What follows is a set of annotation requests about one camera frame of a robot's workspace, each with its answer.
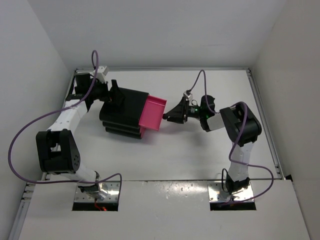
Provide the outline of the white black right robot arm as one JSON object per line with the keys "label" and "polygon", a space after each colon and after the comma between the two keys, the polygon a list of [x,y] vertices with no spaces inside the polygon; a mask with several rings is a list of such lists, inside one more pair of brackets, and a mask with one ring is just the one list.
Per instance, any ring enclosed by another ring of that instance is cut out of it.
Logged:
{"label": "white black right robot arm", "polygon": [[226,171],[226,178],[221,179],[224,182],[222,190],[232,194],[249,186],[250,155],[253,144],[262,133],[262,126],[245,103],[238,102],[215,112],[215,98],[211,95],[202,96],[200,105],[191,104],[188,97],[183,96],[162,118],[176,124],[184,124],[188,118],[194,118],[200,122],[205,132],[224,128],[232,148],[229,154],[229,170]]}

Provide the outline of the black drawer cabinet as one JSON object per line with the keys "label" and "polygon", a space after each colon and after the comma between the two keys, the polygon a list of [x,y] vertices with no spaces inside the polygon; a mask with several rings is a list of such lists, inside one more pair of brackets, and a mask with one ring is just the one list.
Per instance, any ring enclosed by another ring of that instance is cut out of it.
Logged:
{"label": "black drawer cabinet", "polygon": [[141,139],[145,130],[140,127],[139,121],[149,93],[122,87],[119,90],[124,94],[121,105],[105,102],[99,119],[108,133]]}

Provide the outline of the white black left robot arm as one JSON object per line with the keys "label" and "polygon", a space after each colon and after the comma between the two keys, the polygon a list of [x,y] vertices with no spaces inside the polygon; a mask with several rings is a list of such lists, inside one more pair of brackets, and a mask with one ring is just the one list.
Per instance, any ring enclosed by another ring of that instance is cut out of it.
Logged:
{"label": "white black left robot arm", "polygon": [[77,73],[65,99],[65,110],[46,131],[36,135],[39,166],[42,172],[62,175],[78,183],[81,192],[87,195],[106,193],[97,171],[85,167],[74,139],[74,132],[81,118],[99,100],[110,107],[120,107],[125,99],[118,83],[111,80],[111,87],[105,74]]}

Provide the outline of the pink top drawer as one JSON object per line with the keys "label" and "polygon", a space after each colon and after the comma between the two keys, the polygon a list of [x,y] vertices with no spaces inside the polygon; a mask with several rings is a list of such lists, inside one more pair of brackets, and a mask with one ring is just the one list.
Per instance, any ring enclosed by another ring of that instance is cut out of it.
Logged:
{"label": "pink top drawer", "polygon": [[139,126],[145,129],[159,131],[166,103],[166,99],[149,95],[139,119]]}

